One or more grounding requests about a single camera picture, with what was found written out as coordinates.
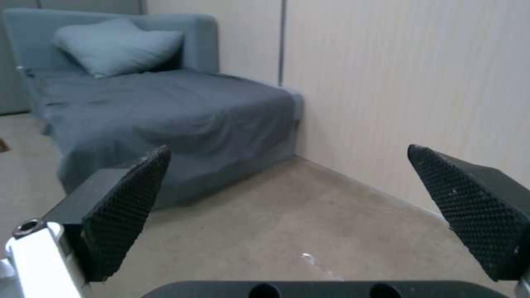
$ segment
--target sofa bed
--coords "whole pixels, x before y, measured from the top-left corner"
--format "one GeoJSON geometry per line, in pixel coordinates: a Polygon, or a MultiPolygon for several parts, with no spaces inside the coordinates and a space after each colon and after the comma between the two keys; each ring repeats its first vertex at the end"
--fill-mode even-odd
{"type": "Polygon", "coordinates": [[[156,208],[188,204],[294,155],[301,95],[219,74],[211,16],[12,8],[4,22],[31,112],[63,155],[58,176],[67,193],[96,170],[161,145],[172,160],[156,208]],[[61,27],[117,18],[146,31],[178,30],[182,45],[156,69],[94,78],[51,42],[61,27]]]}

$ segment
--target floor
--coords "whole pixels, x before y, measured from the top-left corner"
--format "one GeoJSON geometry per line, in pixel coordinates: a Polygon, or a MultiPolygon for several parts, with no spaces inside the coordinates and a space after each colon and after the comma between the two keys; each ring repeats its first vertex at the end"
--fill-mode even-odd
{"type": "MultiPolygon", "coordinates": [[[[0,236],[62,196],[60,154],[29,115],[0,117],[0,236]]],[[[295,158],[190,207],[153,213],[96,297],[140,297],[184,280],[454,279],[494,283],[447,224],[295,158]]]]}

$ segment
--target wrinkled fabric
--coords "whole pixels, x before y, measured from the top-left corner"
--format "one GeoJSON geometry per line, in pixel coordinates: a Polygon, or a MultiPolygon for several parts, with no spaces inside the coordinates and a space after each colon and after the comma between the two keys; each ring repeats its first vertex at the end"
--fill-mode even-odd
{"type": "Polygon", "coordinates": [[[172,160],[162,187],[178,186],[256,158],[294,125],[290,94],[225,75],[180,69],[96,80],[35,71],[33,80],[46,132],[63,153],[67,193],[163,144],[172,160]]]}

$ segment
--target wall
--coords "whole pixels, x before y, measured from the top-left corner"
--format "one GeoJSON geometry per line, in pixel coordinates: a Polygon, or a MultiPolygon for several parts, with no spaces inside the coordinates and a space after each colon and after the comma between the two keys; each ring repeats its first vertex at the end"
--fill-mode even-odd
{"type": "Polygon", "coordinates": [[[410,143],[530,187],[529,14],[526,0],[289,0],[299,154],[434,211],[410,143]]]}
{"type": "Polygon", "coordinates": [[[281,0],[147,0],[148,13],[205,13],[219,24],[220,70],[276,84],[281,0]]]}

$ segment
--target pillow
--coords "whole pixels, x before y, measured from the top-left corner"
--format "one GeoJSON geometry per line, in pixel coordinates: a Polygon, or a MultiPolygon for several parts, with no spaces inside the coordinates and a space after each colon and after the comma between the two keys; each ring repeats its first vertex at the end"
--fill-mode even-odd
{"type": "Polygon", "coordinates": [[[53,44],[72,55],[96,78],[149,70],[171,58],[180,31],[144,31],[129,19],[57,29],[53,44]]]}

